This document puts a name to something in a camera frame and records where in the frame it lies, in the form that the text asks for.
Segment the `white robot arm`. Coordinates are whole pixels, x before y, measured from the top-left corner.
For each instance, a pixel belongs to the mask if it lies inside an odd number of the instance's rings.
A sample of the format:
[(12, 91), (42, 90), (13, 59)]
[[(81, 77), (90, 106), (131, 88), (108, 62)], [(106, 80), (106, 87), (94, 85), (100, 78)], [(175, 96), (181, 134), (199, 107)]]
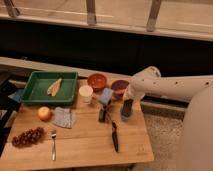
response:
[(213, 75), (162, 77), (150, 66), (136, 73), (125, 90), (123, 120), (132, 105), (146, 94), (166, 96), (189, 103), (178, 148), (176, 171), (213, 171)]

